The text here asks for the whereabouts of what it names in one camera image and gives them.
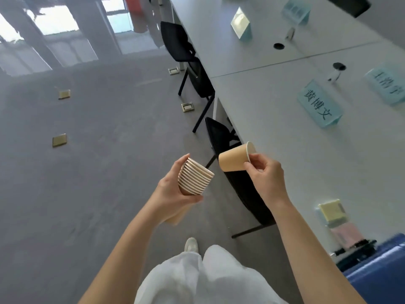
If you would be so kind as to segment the person's left hand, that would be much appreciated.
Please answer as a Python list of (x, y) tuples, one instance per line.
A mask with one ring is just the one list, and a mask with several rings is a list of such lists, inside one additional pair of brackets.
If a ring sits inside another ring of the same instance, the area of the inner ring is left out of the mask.
[(147, 204), (159, 223), (168, 222), (176, 225), (193, 205), (202, 200), (202, 195), (183, 195), (179, 185), (164, 186), (162, 178)]

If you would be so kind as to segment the person's right hand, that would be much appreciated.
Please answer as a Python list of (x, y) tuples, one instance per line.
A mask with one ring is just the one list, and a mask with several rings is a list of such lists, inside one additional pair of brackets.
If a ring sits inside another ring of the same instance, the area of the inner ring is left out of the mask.
[(282, 206), (291, 205), (281, 163), (261, 153), (250, 154), (250, 161), (251, 163), (260, 161), (265, 164), (265, 181), (260, 184), (254, 184), (254, 187), (267, 208), (274, 210)]

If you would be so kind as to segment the stack of brown paper cups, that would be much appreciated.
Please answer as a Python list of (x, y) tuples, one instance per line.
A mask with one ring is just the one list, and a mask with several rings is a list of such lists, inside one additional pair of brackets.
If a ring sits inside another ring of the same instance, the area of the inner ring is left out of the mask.
[(214, 176), (213, 172), (188, 158), (178, 176), (180, 191), (183, 195), (202, 195)]

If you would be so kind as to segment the single brown paper cup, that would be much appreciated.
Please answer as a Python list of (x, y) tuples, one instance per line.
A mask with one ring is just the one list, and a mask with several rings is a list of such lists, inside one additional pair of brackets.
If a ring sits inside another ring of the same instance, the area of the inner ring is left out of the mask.
[(250, 154), (256, 153), (254, 144), (248, 141), (245, 144), (231, 148), (219, 154), (218, 162), (223, 172), (235, 172), (245, 170), (244, 163), (251, 162)]

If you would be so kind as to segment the person's left forearm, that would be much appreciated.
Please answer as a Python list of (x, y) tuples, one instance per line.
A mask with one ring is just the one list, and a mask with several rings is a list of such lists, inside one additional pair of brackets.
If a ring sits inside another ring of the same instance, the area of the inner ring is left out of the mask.
[(125, 229), (78, 304), (133, 304), (157, 226), (181, 208), (180, 194), (153, 194)]

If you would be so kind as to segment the person's right forearm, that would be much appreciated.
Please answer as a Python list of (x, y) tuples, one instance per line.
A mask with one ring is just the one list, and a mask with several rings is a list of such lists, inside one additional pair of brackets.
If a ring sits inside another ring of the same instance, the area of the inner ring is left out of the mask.
[(367, 304), (289, 199), (277, 201), (271, 212), (305, 304)]

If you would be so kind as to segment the black office chair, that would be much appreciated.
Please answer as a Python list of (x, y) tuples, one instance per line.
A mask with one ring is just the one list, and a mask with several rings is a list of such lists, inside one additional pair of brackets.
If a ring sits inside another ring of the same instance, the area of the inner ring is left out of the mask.
[[(242, 142), (236, 135), (235, 130), (230, 131), (225, 125), (210, 117), (205, 118), (205, 125), (210, 145), (214, 151), (213, 157), (205, 166), (205, 168), (210, 168), (215, 160), (219, 160), (220, 153), (238, 148), (242, 146)], [(260, 223), (257, 227), (232, 235), (232, 239), (276, 224), (273, 215), (261, 199), (246, 171), (229, 171), (225, 172), (225, 176), (243, 205)]]
[(194, 47), (188, 41), (188, 35), (185, 29), (179, 24), (162, 21), (160, 23), (160, 30), (164, 45), (171, 57), (177, 62), (187, 63), (187, 68), (178, 95), (181, 95), (186, 79), (189, 77), (197, 94), (201, 98), (206, 98), (208, 100), (192, 130), (192, 132), (195, 133), (211, 104), (214, 102), (214, 87), (212, 86), (200, 59), (196, 56)]

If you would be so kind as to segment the white shoe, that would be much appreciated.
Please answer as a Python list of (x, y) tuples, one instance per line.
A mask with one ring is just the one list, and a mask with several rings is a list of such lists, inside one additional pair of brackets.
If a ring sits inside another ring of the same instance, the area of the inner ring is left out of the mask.
[(184, 247), (184, 252), (195, 252), (199, 254), (198, 242), (194, 237), (190, 237), (187, 239)]

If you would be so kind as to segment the yellow sticky note pad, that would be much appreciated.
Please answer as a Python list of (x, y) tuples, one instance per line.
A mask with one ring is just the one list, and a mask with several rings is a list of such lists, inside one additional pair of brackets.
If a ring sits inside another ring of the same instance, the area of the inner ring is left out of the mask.
[(325, 222), (326, 225), (347, 218), (347, 213), (339, 199), (318, 204), (317, 211), (320, 218)]

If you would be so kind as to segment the light blue name card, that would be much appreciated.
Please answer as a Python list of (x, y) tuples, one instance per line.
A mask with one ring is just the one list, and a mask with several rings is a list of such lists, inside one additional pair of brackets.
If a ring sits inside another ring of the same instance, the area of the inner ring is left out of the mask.
[(311, 4), (306, 0), (288, 0), (283, 6), (281, 13), (295, 25), (305, 26), (308, 24), (311, 12)]
[(369, 70), (364, 78), (389, 106), (405, 102), (405, 69), (390, 62), (382, 62)]
[(316, 80), (301, 89), (297, 101), (321, 128), (336, 125), (343, 116), (340, 106)]
[(251, 23), (241, 7), (238, 7), (230, 25), (239, 40), (248, 41), (251, 39)]

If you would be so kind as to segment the white trousers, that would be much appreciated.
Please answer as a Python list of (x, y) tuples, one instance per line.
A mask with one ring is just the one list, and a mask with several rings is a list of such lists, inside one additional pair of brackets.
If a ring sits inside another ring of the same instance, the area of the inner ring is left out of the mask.
[(182, 252), (154, 267), (134, 304), (288, 304), (256, 270), (219, 245)]

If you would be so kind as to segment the pink note pad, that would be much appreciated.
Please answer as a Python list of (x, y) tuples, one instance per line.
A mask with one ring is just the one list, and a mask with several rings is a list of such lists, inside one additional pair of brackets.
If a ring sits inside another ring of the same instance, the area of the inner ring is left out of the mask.
[(345, 250), (349, 250), (357, 243), (365, 240), (365, 237), (352, 222), (345, 222), (337, 227), (331, 228), (330, 232)]

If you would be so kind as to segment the black pen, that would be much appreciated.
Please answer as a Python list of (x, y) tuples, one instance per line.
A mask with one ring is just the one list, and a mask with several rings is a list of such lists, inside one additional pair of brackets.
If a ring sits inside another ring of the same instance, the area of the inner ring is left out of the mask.
[(363, 239), (363, 240), (358, 241), (354, 245), (350, 246), (349, 248), (340, 248), (340, 249), (338, 249), (338, 250), (336, 250), (334, 252), (329, 253), (329, 255), (331, 257), (340, 256), (340, 255), (348, 252), (351, 249), (360, 248), (360, 247), (363, 247), (363, 246), (369, 245), (369, 244), (374, 245), (375, 243), (377, 243), (376, 240)]

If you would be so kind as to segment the black notebook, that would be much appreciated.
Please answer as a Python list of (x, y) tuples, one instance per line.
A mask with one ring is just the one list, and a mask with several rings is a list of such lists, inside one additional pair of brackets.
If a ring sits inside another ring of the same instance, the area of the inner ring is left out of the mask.
[(338, 263), (336, 263), (336, 266), (341, 272), (345, 272), (355, 267), (360, 262), (373, 256), (375, 253), (376, 248), (374, 245), (364, 245), (355, 252), (353, 252), (351, 255), (348, 255), (342, 260), (340, 260)]

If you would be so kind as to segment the blue folder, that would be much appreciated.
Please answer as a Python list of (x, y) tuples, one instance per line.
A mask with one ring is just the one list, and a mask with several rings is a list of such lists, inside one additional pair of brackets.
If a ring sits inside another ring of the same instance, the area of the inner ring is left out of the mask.
[(343, 274), (367, 304), (405, 304), (405, 235), (381, 243)]

